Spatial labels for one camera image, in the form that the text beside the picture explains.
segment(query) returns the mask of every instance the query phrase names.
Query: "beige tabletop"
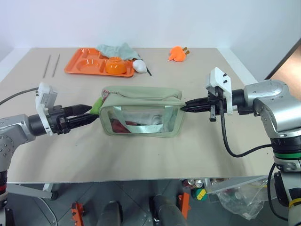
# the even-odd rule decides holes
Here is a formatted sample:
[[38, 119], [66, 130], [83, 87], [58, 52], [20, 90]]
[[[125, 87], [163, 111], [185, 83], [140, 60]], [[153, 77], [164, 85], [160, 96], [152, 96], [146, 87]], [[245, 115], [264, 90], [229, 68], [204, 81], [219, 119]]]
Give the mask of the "beige tabletop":
[[[153, 76], [135, 73], [132, 78], [66, 74], [63, 69], [76, 48], [33, 48], [0, 83], [0, 99], [33, 88], [41, 81], [56, 87], [56, 105], [92, 105], [108, 85], [171, 87], [185, 101], [206, 97], [206, 76], [219, 67], [232, 79], [232, 89], [242, 82], [214, 48], [190, 49], [185, 62], [168, 62], [168, 49], [139, 48]], [[51, 54], [46, 77], [45, 66]], [[55, 76], [52, 72], [60, 54]], [[35, 94], [27, 93], [1, 106], [0, 117], [36, 114]], [[235, 153], [268, 144], [259, 117], [226, 116], [228, 141]], [[233, 158], [222, 141], [220, 119], [209, 113], [186, 113], [174, 138], [110, 137], [99, 120], [69, 134], [41, 136], [17, 148], [8, 170], [15, 183], [84, 182], [127, 179], [238, 177], [266, 175], [273, 153], [270, 148], [244, 158]]]

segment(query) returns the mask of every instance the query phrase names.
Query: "gray floor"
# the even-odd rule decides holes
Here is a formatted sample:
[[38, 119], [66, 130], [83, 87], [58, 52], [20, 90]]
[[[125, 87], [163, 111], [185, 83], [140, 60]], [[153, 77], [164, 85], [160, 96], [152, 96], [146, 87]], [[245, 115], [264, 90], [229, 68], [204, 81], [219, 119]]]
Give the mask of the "gray floor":
[[[73, 226], [70, 205], [78, 201], [84, 204], [87, 214], [85, 226], [95, 226], [104, 206], [111, 200], [121, 203], [124, 215], [123, 226], [152, 226], [148, 198], [163, 194], [176, 200], [183, 192], [179, 180], [123, 181], [102, 183], [62, 184], [59, 198], [47, 201], [59, 220], [59, 226]], [[287, 216], [286, 208], [275, 203], [276, 211]], [[8, 205], [14, 211], [17, 226], [49, 226], [53, 218], [45, 205], [37, 198], [9, 194]], [[225, 210], [219, 202], [190, 200], [188, 213], [190, 226], [285, 226], [286, 222], [276, 218], [265, 203], [256, 219], [248, 221]]]

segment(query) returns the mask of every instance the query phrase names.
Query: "green ring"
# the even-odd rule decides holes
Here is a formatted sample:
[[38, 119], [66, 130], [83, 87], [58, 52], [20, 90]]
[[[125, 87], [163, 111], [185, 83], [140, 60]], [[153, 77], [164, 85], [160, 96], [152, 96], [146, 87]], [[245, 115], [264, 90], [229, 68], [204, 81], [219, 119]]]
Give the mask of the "green ring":
[[274, 153], [274, 155], [278, 158], [281, 159], [300, 159], [301, 158], [301, 153], [292, 153], [292, 154], [278, 154]]

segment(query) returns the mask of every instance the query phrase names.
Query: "plastic bag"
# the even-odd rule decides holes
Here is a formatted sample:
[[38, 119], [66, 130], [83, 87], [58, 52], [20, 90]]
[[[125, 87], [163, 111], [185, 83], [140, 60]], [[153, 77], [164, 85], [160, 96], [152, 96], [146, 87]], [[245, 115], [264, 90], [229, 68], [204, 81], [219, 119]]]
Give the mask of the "plastic bag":
[[[216, 194], [225, 209], [251, 220], [256, 218], [264, 202], [268, 200], [267, 182], [267, 179], [262, 179]], [[274, 186], [271, 186], [271, 197], [276, 197]]]

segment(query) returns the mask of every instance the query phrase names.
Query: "zipper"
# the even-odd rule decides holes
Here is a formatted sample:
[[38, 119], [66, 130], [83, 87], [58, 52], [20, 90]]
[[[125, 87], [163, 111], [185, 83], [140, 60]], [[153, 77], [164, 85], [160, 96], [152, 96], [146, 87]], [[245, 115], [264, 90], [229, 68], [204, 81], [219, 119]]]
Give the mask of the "zipper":
[[166, 98], [169, 98], [169, 97], [175, 97], [175, 98], [178, 98], [177, 95], [169, 95], [169, 96], [167, 96], [167, 97], [130, 97], [130, 96], [123, 95], [123, 94], [121, 94], [121, 93], [119, 93], [119, 92], [116, 92], [116, 91], [108, 91], [108, 90], [104, 90], [103, 93], [102, 93], [102, 98], [103, 98], [103, 100], [105, 100], [105, 99], [108, 97], [108, 95], [109, 95], [110, 93], [113, 93], [113, 94], [116, 94], [116, 95], [120, 95], [120, 96], [126, 97], [126, 98], [131, 98], [131, 99], [142, 99], [142, 100], [143, 100], [143, 99], [148, 99], [148, 100], [163, 100], [163, 99], [166, 99]]

